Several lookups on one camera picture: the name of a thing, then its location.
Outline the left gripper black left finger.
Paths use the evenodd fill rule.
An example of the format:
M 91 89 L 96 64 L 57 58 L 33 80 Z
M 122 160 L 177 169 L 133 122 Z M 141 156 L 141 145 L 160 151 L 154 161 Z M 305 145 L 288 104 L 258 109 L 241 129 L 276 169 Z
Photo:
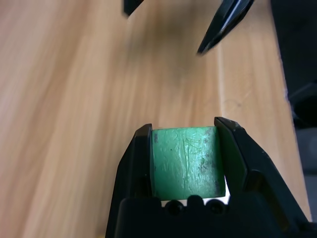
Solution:
M 119 162 L 115 178 L 119 200 L 154 195 L 152 131 L 150 123 L 137 129 Z

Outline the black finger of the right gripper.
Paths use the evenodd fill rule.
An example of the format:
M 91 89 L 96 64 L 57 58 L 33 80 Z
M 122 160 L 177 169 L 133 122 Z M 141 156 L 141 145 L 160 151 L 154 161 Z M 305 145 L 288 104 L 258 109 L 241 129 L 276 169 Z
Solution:
M 229 34 L 246 16 L 253 0 L 223 0 L 198 48 L 198 54 L 206 54 Z
M 144 0 L 123 0 L 123 12 L 130 16 Z

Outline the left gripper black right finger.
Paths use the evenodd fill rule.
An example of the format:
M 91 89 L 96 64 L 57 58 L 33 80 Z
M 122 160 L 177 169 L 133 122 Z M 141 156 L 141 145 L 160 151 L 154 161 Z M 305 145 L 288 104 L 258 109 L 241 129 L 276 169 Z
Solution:
M 308 219 L 265 150 L 237 122 L 215 117 L 224 175 L 231 196 L 255 192 L 280 223 Z

